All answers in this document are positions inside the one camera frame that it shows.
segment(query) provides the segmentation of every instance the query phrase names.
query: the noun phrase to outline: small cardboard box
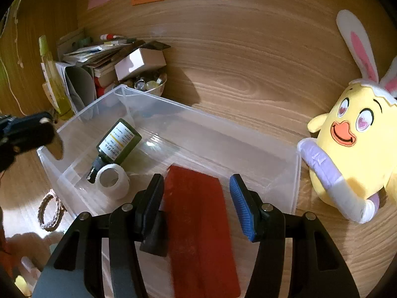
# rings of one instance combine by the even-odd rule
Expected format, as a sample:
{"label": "small cardboard box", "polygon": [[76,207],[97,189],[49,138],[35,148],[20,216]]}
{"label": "small cardboard box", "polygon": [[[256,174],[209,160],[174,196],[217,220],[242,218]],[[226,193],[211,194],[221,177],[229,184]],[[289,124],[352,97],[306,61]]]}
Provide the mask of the small cardboard box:
{"label": "small cardboard box", "polygon": [[95,85],[97,85],[98,87],[107,87],[111,83],[114,83],[115,80],[117,80],[117,75],[114,67],[102,73],[96,73],[94,71],[94,75],[94,82]]}
{"label": "small cardboard box", "polygon": [[161,50],[139,48],[114,65],[118,80],[135,77],[144,71],[159,69],[166,65]]}

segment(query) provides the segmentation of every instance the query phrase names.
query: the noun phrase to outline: braided rope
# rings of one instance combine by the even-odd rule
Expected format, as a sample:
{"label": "braided rope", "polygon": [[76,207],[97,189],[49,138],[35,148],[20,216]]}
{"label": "braided rope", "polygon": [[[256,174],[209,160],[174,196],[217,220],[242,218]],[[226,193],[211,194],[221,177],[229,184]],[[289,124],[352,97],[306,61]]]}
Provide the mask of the braided rope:
{"label": "braided rope", "polygon": [[[46,210],[48,203],[52,198],[54,198],[56,202],[56,211],[54,216],[52,217],[52,220],[49,221],[48,223],[44,223],[44,212]],[[65,211],[65,207],[62,204],[61,200],[55,194],[54,190],[50,189],[50,191],[48,192],[47,195],[44,196],[43,200],[40,203],[40,206],[38,207],[37,220],[38,223],[40,224],[40,228],[48,232],[55,231],[62,220],[64,211]]]}

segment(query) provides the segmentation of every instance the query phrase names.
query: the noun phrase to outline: orange beak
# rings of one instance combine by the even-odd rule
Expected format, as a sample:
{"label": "orange beak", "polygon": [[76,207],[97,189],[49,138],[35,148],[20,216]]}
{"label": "orange beak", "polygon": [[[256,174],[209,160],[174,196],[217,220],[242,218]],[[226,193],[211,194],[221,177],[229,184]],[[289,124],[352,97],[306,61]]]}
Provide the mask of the orange beak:
{"label": "orange beak", "polygon": [[348,121],[341,123],[335,121],[332,123],[331,135],[336,143],[345,147],[351,147],[357,141],[356,136],[350,131],[350,123]]}

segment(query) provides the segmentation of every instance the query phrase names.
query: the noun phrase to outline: stack of papers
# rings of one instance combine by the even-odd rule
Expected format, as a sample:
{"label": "stack of papers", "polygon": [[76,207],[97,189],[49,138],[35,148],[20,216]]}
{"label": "stack of papers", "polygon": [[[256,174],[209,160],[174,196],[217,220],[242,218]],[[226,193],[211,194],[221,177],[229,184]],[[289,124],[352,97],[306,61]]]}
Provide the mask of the stack of papers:
{"label": "stack of papers", "polygon": [[97,45],[92,47],[80,48],[72,53],[64,55],[63,60],[70,65],[99,67],[110,61],[112,56],[128,44],[118,45]]}

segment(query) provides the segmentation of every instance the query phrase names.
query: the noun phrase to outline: bunny ears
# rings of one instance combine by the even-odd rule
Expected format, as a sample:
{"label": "bunny ears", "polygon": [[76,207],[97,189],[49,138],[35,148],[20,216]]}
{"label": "bunny ears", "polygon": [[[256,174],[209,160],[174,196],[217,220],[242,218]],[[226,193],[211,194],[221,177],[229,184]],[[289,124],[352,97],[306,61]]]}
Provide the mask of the bunny ears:
{"label": "bunny ears", "polygon": [[365,80],[379,83],[394,98],[397,97],[397,57],[386,75],[380,80],[371,44],[360,20],[349,10],[341,10],[336,24]]}

